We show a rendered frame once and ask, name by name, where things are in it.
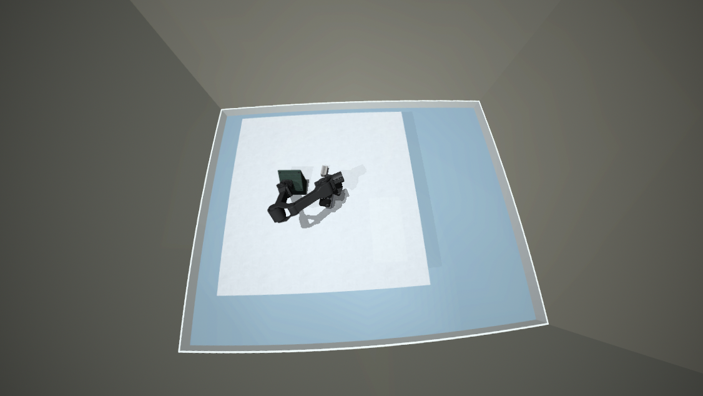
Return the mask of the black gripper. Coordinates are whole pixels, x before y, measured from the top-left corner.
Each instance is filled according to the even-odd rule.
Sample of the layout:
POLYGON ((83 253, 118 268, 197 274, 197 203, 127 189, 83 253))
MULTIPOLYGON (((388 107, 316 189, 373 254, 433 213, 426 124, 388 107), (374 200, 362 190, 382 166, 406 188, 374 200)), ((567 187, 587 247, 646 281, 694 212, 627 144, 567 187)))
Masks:
MULTIPOLYGON (((326 176, 331 176, 331 174, 325 174, 325 177, 326 177, 326 176)), ((331 204, 331 200, 330 200, 330 199, 327 199, 327 197, 321 197, 321 198, 320 198, 320 201, 319 201, 319 205, 320 205, 320 206, 330 207, 330 204, 331 204)))

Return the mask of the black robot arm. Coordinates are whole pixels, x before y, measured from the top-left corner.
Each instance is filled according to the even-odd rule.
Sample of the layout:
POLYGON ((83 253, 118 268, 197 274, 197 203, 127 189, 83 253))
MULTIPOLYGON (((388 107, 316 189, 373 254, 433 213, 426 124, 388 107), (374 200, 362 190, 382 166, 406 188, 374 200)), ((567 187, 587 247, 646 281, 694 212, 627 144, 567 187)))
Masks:
POLYGON ((341 171, 331 176, 322 177, 318 182, 314 182, 315 188, 313 191, 301 197, 296 202, 287 203, 288 197, 293 196, 293 182, 292 180, 282 179, 282 182, 277 184, 279 193, 277 202, 272 204, 267 209, 267 212, 274 222, 286 222, 289 218, 296 216, 301 210, 321 197, 329 197, 332 194, 339 196, 342 193, 342 182, 344 181, 341 171), (290 213, 288 217, 286 217, 285 209, 288 209, 290 213))

